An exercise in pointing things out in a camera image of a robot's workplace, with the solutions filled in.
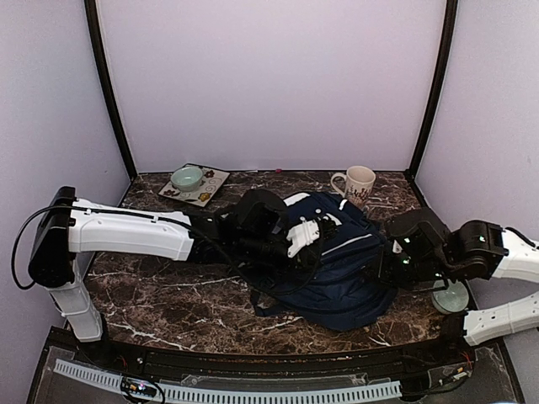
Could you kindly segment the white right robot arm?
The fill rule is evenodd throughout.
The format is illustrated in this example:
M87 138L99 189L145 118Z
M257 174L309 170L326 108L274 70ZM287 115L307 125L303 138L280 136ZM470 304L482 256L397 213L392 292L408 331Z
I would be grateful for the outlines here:
M470 279L538 281L538 244L512 227L475 220L451 231L437 216L415 210L389 220L386 234L388 243L374 267L379 281L395 288L409 290L435 280L441 280L441 291ZM462 340L477 346L537 326L537 293L489 309L460 311L444 319L430 358L447 365L461 353Z

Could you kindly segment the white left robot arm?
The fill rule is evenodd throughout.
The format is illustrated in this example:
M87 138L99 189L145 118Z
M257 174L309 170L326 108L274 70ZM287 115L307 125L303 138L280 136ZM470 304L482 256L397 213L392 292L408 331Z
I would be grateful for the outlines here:
M323 246L319 219L292 224L288 205L267 190L250 190L240 201L213 214L150 212L99 205L58 189L50 205L24 222L38 220L28 263L31 283L46 289L75 338L101 367L119 359L106 337L77 266L79 253L149 255L176 262L226 263L245 278L240 262L313 275Z

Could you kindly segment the navy blue student backpack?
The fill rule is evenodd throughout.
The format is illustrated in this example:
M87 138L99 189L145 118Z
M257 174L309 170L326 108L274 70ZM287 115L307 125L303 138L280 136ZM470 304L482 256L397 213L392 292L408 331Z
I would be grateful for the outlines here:
M289 218L329 219L336 234L323 244L320 266L313 278L289 295L275 295L276 303L263 308L261 294L252 291L256 316L293 311L309 322L345 332L368 326L383 316L398 291L367 278L367 269L387 244L379 225L347 199L327 192L300 192L284 199Z

